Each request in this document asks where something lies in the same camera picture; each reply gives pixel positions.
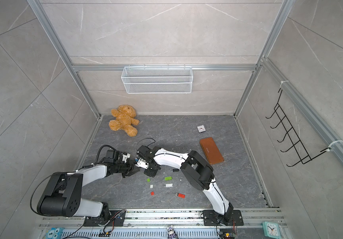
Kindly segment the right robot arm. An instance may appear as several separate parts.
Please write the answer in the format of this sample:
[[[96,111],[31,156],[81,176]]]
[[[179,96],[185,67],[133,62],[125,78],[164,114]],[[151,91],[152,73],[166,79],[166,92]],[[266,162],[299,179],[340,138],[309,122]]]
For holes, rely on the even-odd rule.
[[[147,176],[155,177],[161,166],[179,169],[188,182],[202,191],[210,201],[214,211],[214,222],[228,224],[232,222],[233,206],[219,189],[213,173],[213,167],[198,152],[177,153],[161,147],[152,149],[140,146],[137,149],[137,166],[145,169]]]

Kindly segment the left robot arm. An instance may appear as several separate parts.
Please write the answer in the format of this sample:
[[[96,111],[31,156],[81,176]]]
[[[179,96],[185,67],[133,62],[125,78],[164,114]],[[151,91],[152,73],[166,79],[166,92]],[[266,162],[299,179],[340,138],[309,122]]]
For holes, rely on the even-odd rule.
[[[121,152],[105,144],[97,152],[95,162],[70,172],[55,172],[46,177],[47,185],[36,209],[30,201],[30,209],[45,217],[86,217],[107,220],[111,213],[107,203],[82,198],[84,186],[120,174],[129,177],[138,171],[136,160],[129,153]]]

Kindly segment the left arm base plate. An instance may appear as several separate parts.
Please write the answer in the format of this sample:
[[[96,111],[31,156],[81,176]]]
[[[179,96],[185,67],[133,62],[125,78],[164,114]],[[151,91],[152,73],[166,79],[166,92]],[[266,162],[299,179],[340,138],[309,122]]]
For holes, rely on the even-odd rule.
[[[99,217],[86,217],[84,226],[86,227],[105,227],[115,226],[121,227],[124,224],[126,210],[103,211]]]

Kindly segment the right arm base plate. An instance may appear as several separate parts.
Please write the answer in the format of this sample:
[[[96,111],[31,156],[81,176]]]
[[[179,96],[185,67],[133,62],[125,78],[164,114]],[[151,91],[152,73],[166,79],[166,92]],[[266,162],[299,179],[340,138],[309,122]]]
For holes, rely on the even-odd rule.
[[[243,226],[243,216],[240,210],[233,210],[225,216],[216,213],[214,210],[204,210],[201,217],[205,226]]]

